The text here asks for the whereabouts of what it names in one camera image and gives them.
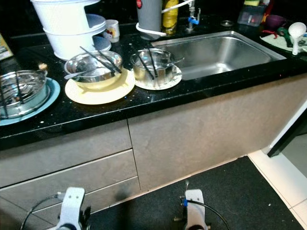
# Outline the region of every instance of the stainless steel sink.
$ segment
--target stainless steel sink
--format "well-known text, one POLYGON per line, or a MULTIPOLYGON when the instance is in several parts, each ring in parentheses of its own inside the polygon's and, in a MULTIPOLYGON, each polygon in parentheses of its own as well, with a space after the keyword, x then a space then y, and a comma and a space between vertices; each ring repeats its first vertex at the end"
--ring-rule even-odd
POLYGON ((177 64, 183 80, 286 59, 234 31, 153 42, 152 45, 172 52, 176 58, 185 58, 177 64))

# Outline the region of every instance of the black granite countertop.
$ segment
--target black granite countertop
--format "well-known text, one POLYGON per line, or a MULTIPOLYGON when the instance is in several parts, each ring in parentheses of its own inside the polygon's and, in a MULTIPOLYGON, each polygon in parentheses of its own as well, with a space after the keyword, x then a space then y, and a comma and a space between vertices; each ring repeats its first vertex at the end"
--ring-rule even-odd
MULTIPOLYGON (((225 28, 220 25, 221 17, 204 16, 201 24, 191 34, 181 33, 185 26, 178 27, 178 34, 169 39, 184 36, 210 34, 222 31, 236 31, 285 56, 287 59, 262 65, 238 69, 194 80, 182 81, 177 86, 162 91, 148 91, 135 87, 124 98, 102 105, 84 105, 71 101, 64 92, 66 81, 63 76, 65 62, 53 55, 51 45, 43 34, 16 38, 19 50, 14 58, 0 62, 1 73, 17 69, 37 69, 39 63, 48 65, 48 77, 61 86, 58 99, 45 111, 22 122, 0 126, 0 150, 21 146, 36 141, 65 135, 122 119, 166 109, 169 107, 206 99, 220 94, 234 92, 255 85, 276 81, 307 72, 307 56, 296 57, 290 52, 275 48, 260 38, 260 29, 236 24, 225 28)), ((140 38, 134 25, 121 27, 118 43, 111 50, 122 55, 124 67, 131 69, 129 57, 135 48, 152 47, 149 41, 140 38)))

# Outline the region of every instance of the white cup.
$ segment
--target white cup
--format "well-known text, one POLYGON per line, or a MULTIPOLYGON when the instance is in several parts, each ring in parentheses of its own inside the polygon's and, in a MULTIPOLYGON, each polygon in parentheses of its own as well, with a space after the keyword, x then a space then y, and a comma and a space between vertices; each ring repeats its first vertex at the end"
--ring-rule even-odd
POLYGON ((103 32, 103 37, 111 43, 119 41, 119 26, 117 20, 106 20, 106 31, 103 32))

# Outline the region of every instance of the yellow plate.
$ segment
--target yellow plate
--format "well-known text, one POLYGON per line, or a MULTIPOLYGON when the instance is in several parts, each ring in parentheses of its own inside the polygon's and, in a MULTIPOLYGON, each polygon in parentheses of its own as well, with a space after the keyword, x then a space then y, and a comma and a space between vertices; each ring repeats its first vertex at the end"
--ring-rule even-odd
POLYGON ((114 102, 131 92, 135 85, 133 71, 122 70, 118 81, 105 89, 92 91, 79 87, 73 79, 65 86, 66 95, 74 102, 81 104, 106 104, 114 102))

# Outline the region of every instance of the metal pot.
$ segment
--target metal pot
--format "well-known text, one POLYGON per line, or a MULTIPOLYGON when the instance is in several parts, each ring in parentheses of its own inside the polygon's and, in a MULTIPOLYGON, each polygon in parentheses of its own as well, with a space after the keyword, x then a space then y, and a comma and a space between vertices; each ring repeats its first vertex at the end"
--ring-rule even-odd
POLYGON ((24 116, 40 107, 49 97, 46 71, 21 70, 0 76, 0 117, 24 116))
POLYGON ((142 84, 150 87, 161 86, 169 83, 173 78, 173 70, 175 67, 174 55, 168 51, 162 49, 150 49, 152 54, 152 59, 148 49, 139 50, 140 58, 144 61, 148 70, 153 76, 155 76, 155 71, 153 68, 152 60, 156 68, 157 76, 152 79, 150 73, 146 70, 142 62, 140 61, 138 55, 133 54, 130 57, 130 61, 133 64, 134 77, 137 81, 142 82, 142 84))
MULTIPOLYGON (((122 58, 119 54, 112 51, 101 51, 109 59, 113 60, 113 63, 122 70, 122 58)), ((102 57, 98 51, 92 51, 99 60, 112 67, 111 63, 102 57)), ((77 55, 65 63, 65 71, 70 73, 78 73, 93 70, 72 79, 82 88, 87 88, 90 90, 100 90, 113 83, 115 83, 120 78, 120 73, 115 71, 114 76, 112 76, 110 70, 103 66, 99 61, 90 56, 89 54, 77 55)))

